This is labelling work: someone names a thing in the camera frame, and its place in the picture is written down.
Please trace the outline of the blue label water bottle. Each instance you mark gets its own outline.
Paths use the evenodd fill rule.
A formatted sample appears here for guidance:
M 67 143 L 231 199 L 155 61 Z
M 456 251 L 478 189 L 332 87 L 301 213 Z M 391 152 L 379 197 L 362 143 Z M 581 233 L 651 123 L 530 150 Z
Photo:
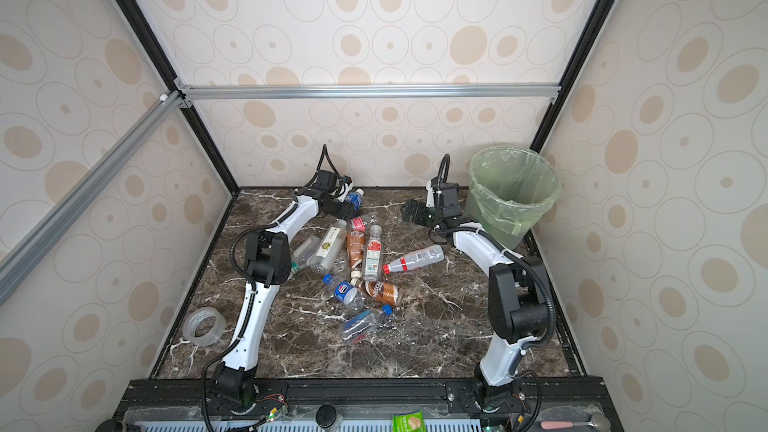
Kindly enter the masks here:
M 358 188 L 356 190 L 350 191 L 346 195 L 345 201 L 350 203 L 355 210 L 359 210 L 362 206 L 364 194 L 365 192 Z

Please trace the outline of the red label clear bottle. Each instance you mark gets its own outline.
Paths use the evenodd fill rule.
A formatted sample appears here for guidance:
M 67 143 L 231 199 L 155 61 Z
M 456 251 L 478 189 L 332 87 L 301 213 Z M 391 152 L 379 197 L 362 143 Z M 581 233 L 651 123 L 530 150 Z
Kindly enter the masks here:
M 373 214 L 364 214 L 351 218 L 347 222 L 347 228 L 349 231 L 358 231 L 363 234 L 368 232 L 368 229 L 377 223 L 377 217 Z

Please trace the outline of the orange label tea bottle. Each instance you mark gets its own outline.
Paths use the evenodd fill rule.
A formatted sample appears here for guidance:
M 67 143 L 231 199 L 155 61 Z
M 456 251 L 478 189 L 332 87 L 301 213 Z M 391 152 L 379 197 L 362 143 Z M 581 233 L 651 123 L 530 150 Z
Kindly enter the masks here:
M 347 235 L 349 265 L 352 270 L 359 270 L 364 260 L 365 236 L 363 232 L 351 230 Z

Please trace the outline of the tall clear white-cap bottle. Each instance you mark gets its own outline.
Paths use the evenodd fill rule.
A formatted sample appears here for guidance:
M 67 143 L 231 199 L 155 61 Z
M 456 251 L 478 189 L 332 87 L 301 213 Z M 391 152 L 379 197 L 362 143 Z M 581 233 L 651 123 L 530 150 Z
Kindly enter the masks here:
M 309 266 L 314 272 L 321 275 L 330 272 L 344 244 L 346 234 L 347 223 L 345 220 L 338 220 L 328 228 L 309 261 Z

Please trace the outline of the red white label bottle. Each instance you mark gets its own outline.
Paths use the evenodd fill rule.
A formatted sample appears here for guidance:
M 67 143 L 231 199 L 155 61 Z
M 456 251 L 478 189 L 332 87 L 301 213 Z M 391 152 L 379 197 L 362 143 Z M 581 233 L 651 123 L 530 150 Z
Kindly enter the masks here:
M 372 225 L 369 230 L 366 243 L 363 280 L 366 282 L 377 281 L 381 276 L 382 267 L 382 228 L 380 225 Z

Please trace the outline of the brown label bottle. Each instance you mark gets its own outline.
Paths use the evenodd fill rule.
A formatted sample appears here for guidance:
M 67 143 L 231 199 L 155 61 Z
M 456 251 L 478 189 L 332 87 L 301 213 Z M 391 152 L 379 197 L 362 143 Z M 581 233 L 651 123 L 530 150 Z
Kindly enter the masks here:
M 403 293 L 396 285 L 382 280 L 353 279 L 352 284 L 366 296 L 391 307 L 399 306 L 403 299 Z

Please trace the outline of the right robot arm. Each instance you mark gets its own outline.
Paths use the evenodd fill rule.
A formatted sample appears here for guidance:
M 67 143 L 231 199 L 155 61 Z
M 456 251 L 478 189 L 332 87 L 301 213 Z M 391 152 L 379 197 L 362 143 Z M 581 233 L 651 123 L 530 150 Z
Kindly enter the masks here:
M 476 367 L 472 396 L 483 412 L 494 412 L 514 397 L 516 382 L 535 377 L 519 366 L 529 350 L 546 346 L 556 329 L 557 311 L 543 263 L 503 246 L 481 223 L 463 213 L 459 186 L 448 181 L 450 156 L 426 186 L 427 200 L 409 200 L 402 219 L 433 231 L 469 257 L 488 277 L 489 348 Z

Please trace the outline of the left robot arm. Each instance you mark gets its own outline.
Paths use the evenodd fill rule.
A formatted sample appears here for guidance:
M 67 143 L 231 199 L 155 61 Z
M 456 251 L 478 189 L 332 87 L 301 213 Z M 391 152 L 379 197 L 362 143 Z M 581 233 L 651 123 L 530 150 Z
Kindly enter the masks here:
M 263 329 L 280 286 L 292 272 L 290 242 L 307 222 L 323 213 L 350 218 L 354 209 L 345 198 L 352 186 L 352 179 L 338 171 L 323 147 L 313 176 L 294 191 L 290 206 L 272 222 L 249 228 L 234 239 L 229 260 L 245 280 L 245 296 L 230 344 L 202 368 L 200 409 L 208 431 L 214 429 L 209 392 L 240 407 L 255 403 Z

